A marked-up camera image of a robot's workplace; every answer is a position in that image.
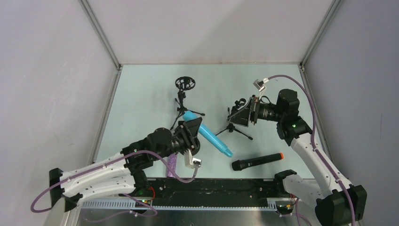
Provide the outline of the light blue microphone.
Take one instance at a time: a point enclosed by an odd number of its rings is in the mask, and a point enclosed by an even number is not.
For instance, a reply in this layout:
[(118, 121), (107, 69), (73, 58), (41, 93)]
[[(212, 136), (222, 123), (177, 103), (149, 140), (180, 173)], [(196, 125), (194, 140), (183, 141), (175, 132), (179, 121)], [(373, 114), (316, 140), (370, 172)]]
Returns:
[[(198, 119), (198, 117), (192, 113), (191, 111), (186, 111), (183, 114), (183, 119), (185, 121), (191, 121)], [(214, 146), (219, 152), (224, 154), (225, 156), (231, 158), (233, 157), (232, 151), (228, 148), (228, 146), (219, 139), (216, 134), (214, 134), (205, 124), (201, 122), (199, 127), (199, 133), (212, 145)]]

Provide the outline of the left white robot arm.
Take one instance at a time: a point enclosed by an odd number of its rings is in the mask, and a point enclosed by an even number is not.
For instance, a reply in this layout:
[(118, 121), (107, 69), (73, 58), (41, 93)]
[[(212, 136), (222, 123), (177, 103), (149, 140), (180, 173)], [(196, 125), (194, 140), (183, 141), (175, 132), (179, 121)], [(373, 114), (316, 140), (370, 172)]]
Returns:
[(200, 150), (198, 133), (201, 123), (202, 118), (180, 121), (174, 131), (158, 128), (104, 161), (71, 171), (50, 170), (51, 206), (64, 198), (64, 210), (70, 211), (85, 201), (102, 196), (141, 196), (149, 189), (144, 170), (158, 160), (170, 169), (165, 158), (178, 153), (184, 156), (186, 167), (194, 169), (195, 177), (202, 164), (194, 157)]

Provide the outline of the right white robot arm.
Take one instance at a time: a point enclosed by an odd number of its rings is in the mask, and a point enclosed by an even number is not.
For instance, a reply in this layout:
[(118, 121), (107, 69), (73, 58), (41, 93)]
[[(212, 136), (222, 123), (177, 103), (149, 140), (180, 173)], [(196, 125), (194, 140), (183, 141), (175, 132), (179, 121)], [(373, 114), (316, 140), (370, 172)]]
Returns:
[(297, 92), (282, 89), (276, 103), (264, 103), (253, 95), (249, 100), (235, 101), (228, 122), (247, 127), (258, 120), (273, 121), (277, 134), (304, 161), (317, 185), (312, 185), (294, 171), (275, 174), (281, 191), (290, 193), (314, 208), (323, 226), (343, 226), (363, 219), (367, 192), (354, 186), (331, 162), (315, 141), (315, 133), (299, 115)]

